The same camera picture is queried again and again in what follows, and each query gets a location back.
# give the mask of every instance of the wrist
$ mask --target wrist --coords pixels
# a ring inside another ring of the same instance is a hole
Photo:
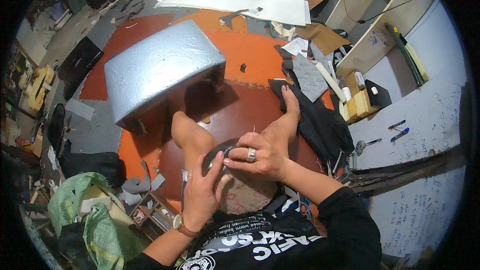
[[[202,221],[198,217],[195,217],[194,214],[189,213],[189,211],[184,210],[183,213],[183,226],[188,228],[190,231],[199,232],[207,223],[207,221]]]
[[[283,158],[284,161],[282,163],[282,167],[279,169],[279,182],[286,184],[288,182],[291,169],[292,169],[292,163],[295,163],[291,159],[288,159],[286,157]]]

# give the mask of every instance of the shirt sleeve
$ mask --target shirt sleeve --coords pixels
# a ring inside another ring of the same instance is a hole
[[[175,269],[175,267],[167,267],[160,264],[158,261],[149,257],[145,253],[137,255],[134,259],[128,261],[123,267],[124,270],[156,270],[156,269]]]
[[[382,257],[380,231],[363,201],[343,187],[318,205],[318,220],[327,229],[332,258],[348,269],[379,269]]]

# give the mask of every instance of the white wall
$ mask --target white wall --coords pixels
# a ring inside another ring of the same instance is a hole
[[[460,143],[460,88],[466,81],[464,55],[439,0],[434,0],[405,38],[421,59],[430,80],[416,89],[398,49],[365,74],[365,78],[388,89],[393,104],[370,119],[349,126],[354,144],[382,138],[358,157],[360,169],[412,161],[425,157],[432,149],[438,153]],[[401,127],[410,128],[410,132],[390,142],[398,132],[387,127],[404,119],[406,123]],[[457,210],[464,175],[463,167],[374,196],[370,213],[380,229],[383,252],[398,257],[409,254],[413,264],[429,245],[437,248]],[[413,204],[423,194],[427,203]],[[396,209],[402,204],[403,208],[408,205],[408,211],[403,211],[398,219]]]

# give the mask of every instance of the black t-shirt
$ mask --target black t-shirt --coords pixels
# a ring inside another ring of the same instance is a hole
[[[380,231],[361,199],[343,187],[318,205],[327,237],[295,210],[225,222],[178,267],[141,253],[125,269],[379,269]]]

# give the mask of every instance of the hand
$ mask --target hand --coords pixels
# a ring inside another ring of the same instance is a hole
[[[225,174],[216,184],[222,168],[223,152],[219,151],[215,160],[205,177],[202,176],[202,162],[205,154],[201,155],[189,172],[187,185],[183,190],[183,222],[190,231],[198,232],[212,217],[219,207],[222,191],[225,184],[233,176]]]
[[[257,151],[253,163],[246,162],[248,147]],[[260,134],[246,133],[243,135],[237,142],[237,148],[230,150],[228,157],[228,159],[223,160],[228,168],[242,170],[272,181],[282,181],[284,179],[287,158]]]

